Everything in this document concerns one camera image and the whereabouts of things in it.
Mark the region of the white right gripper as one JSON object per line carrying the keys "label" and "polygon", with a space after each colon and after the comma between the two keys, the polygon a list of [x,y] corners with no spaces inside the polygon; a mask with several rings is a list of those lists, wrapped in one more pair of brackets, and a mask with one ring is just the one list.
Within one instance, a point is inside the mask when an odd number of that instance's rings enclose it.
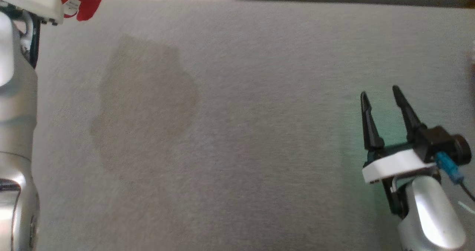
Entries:
{"label": "white right gripper", "polygon": [[[392,86],[394,99],[402,111],[407,141],[414,142],[417,131],[427,126],[420,121],[412,106],[398,85]],[[366,92],[361,92],[361,115],[363,123],[364,147],[368,150],[367,161],[362,168],[364,182],[382,183],[390,212],[405,218],[409,212],[406,184],[402,180],[418,176],[433,177],[441,182],[440,171],[435,163],[424,163],[408,143],[398,143],[384,148],[385,143],[375,125],[372,107]]]}

